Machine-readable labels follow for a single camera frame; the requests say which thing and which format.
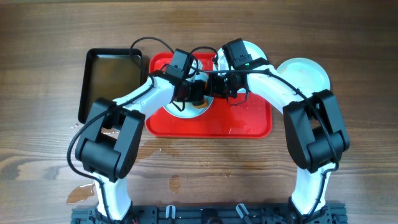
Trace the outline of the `orange green sponge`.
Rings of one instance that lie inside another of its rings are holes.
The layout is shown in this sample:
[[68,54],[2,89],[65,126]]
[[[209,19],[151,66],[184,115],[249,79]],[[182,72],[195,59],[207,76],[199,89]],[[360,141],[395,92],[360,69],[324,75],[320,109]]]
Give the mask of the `orange green sponge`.
[[192,85],[192,100],[196,108],[204,108],[208,106],[205,95],[207,94],[207,82],[197,80]]

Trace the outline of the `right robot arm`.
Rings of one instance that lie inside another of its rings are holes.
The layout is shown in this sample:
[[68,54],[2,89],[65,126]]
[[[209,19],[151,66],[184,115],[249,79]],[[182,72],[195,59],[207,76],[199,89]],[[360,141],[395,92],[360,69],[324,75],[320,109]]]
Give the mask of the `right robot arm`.
[[224,44],[219,69],[210,73],[211,96],[231,98],[239,90],[267,100],[284,116],[288,152],[297,165],[290,197],[295,221],[308,223],[325,209],[330,174],[340,167],[349,137],[330,84],[315,86],[304,74],[281,74],[255,44],[236,39]]

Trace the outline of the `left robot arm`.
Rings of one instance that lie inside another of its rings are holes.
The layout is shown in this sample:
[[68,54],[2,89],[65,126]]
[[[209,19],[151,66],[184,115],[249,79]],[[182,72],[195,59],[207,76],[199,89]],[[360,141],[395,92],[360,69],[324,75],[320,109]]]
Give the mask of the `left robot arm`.
[[98,98],[93,103],[85,125],[73,137],[67,152],[70,168],[75,169],[71,160],[74,156],[84,168],[75,173],[94,180],[99,191],[92,221],[134,222],[125,178],[136,161],[144,123],[168,104],[194,101],[203,94],[196,89],[204,86],[203,81],[188,81],[196,62],[190,52],[176,49],[167,68],[151,73],[138,89],[115,100]]

